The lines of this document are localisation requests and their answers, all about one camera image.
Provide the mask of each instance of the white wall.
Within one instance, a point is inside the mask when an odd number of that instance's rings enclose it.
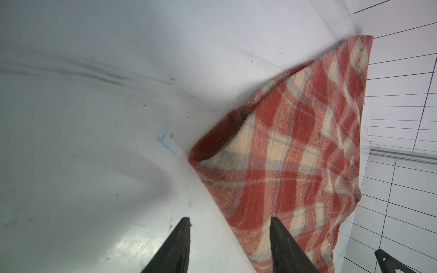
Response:
[[[372,147],[437,155],[437,1],[354,0],[374,35],[365,105]]]
[[[377,249],[415,272],[434,272],[436,180],[435,165],[370,155],[341,272],[381,272]]]
[[[268,79],[353,35],[350,5],[0,5],[0,271],[140,272],[189,216],[189,272],[251,272],[187,153]]]

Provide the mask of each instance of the red plaid towel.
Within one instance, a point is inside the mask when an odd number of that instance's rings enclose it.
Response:
[[[360,124],[372,36],[293,68],[231,111],[189,162],[257,272],[272,272],[277,216],[320,272],[361,199]]]

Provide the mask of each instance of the fabric fold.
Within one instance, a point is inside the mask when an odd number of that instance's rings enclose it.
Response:
[[[360,125],[372,36],[353,36],[269,81],[193,147],[200,176],[257,272],[272,272],[272,215],[320,272],[361,199]]]

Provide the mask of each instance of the blue stain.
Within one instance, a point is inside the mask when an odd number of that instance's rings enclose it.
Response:
[[[176,154],[175,151],[173,151],[173,149],[165,142],[165,138],[167,136],[167,132],[164,132],[162,135],[158,136],[156,138],[156,140],[161,144],[161,146],[163,146],[164,148],[166,148],[167,150],[170,151],[170,153],[172,154]]]

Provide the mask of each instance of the white table surface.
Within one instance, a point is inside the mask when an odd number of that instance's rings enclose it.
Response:
[[[189,272],[253,272],[187,153],[354,35],[349,1],[0,6],[0,271],[137,273],[189,216]]]

